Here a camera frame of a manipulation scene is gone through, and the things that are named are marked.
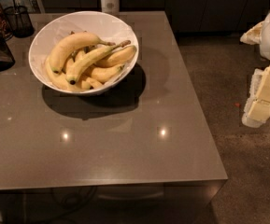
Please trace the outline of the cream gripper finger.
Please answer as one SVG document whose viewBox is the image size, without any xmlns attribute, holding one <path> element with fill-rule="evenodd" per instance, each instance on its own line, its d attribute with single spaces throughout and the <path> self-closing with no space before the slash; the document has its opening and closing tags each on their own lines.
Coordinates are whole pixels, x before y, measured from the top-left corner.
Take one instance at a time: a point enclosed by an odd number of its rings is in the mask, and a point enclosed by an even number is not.
<svg viewBox="0 0 270 224">
<path fill-rule="evenodd" d="M 240 41 L 242 43 L 248 45 L 256 45 L 260 44 L 262 40 L 262 29 L 263 29 L 263 22 L 260 21 L 255 26 L 250 28 L 240 37 Z"/>
</svg>

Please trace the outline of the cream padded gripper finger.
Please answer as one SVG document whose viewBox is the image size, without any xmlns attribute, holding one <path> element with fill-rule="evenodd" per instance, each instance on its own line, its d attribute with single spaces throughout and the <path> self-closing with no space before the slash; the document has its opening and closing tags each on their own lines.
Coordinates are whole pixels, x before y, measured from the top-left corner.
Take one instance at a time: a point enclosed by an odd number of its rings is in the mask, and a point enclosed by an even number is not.
<svg viewBox="0 0 270 224">
<path fill-rule="evenodd" d="M 242 123 L 259 128 L 270 119 L 270 65 L 256 69 L 251 77 L 249 98 L 244 107 Z"/>
</svg>

